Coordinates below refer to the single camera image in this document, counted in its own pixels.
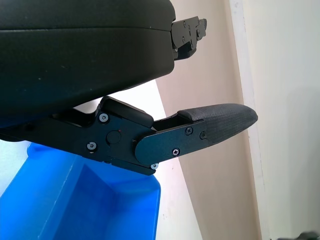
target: blue plastic bin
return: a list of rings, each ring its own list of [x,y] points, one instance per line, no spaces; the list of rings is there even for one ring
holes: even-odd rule
[[[154,240],[160,185],[145,176],[31,144],[0,198],[1,240]]]

